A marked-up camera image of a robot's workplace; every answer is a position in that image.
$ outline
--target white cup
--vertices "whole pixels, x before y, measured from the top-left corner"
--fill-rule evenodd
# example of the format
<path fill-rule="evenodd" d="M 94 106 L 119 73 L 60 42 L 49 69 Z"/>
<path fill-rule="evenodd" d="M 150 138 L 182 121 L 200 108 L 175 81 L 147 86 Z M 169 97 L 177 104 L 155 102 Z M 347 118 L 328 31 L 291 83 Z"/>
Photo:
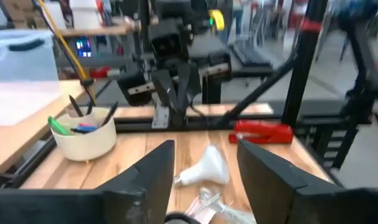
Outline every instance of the white cup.
<path fill-rule="evenodd" d="M 107 124 L 100 127 L 109 110 L 108 108 L 93 108 L 90 115 L 72 118 L 64 114 L 56 119 L 69 132 L 68 136 L 64 136 L 51 128 L 58 147 L 67 159 L 87 161 L 96 159 L 113 149 L 116 142 L 114 119 L 110 119 Z M 77 134 L 70 130 L 80 123 L 95 124 L 99 128 L 87 134 Z"/>

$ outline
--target black pen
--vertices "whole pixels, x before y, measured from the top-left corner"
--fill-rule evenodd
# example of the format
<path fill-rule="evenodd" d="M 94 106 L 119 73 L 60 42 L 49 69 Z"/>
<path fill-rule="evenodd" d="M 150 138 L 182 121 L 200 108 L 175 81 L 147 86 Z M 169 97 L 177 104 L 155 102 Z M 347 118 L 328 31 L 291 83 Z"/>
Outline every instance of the black pen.
<path fill-rule="evenodd" d="M 71 128 L 70 129 L 72 132 L 74 133 L 79 133 L 79 134 L 87 134 L 87 133 L 90 133 L 91 131 L 86 131 L 86 130 L 79 130 L 77 128 Z"/>
<path fill-rule="evenodd" d="M 90 101 L 89 106 L 88 106 L 87 115 L 89 115 L 92 112 L 92 108 L 93 108 L 93 103 L 92 103 L 92 101 Z"/>
<path fill-rule="evenodd" d="M 110 111 L 108 112 L 107 116 L 106 116 L 106 119 L 104 120 L 102 126 L 104 126 L 105 124 L 107 124 L 107 122 L 111 119 L 111 117 L 113 117 L 115 111 L 116 111 L 116 107 L 118 106 L 118 101 L 115 102 L 115 104 L 110 108 Z"/>
<path fill-rule="evenodd" d="M 79 109 L 79 106 L 77 102 L 75 102 L 74 97 L 72 97 L 71 95 L 69 95 L 69 97 L 70 97 L 71 104 L 74 107 L 75 111 L 77 112 L 78 116 L 82 117 L 83 116 L 82 111 Z"/>

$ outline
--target red stapler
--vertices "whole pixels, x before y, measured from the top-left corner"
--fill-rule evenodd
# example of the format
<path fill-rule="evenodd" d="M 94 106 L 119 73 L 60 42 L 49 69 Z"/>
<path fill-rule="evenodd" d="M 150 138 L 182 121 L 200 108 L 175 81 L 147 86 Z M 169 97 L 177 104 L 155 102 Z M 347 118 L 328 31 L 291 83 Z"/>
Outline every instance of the red stapler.
<path fill-rule="evenodd" d="M 246 139 L 255 144 L 284 144 L 291 143 L 294 136 L 289 125 L 266 121 L 240 120 L 234 124 L 234 131 L 229 134 L 230 143 Z"/>

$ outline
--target yellow tape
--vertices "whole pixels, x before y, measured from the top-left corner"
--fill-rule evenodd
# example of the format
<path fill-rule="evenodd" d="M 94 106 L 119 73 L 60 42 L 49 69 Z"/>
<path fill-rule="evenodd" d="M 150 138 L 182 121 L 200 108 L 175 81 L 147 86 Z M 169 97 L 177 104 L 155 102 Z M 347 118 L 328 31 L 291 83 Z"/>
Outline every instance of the yellow tape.
<path fill-rule="evenodd" d="M 220 10 L 217 10 L 217 9 L 210 10 L 209 15 L 211 16 L 211 19 L 215 21 L 217 30 L 225 29 L 224 16 L 220 12 Z"/>

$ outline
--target red tape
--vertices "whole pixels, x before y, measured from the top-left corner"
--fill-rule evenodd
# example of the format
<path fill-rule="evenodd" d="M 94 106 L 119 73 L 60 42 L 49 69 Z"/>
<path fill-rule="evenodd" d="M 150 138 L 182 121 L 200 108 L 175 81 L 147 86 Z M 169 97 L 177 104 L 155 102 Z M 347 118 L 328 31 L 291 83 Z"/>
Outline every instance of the red tape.
<path fill-rule="evenodd" d="M 321 31 L 321 23 L 309 21 L 307 19 L 303 19 L 302 23 L 301 23 L 301 30 L 320 32 Z"/>

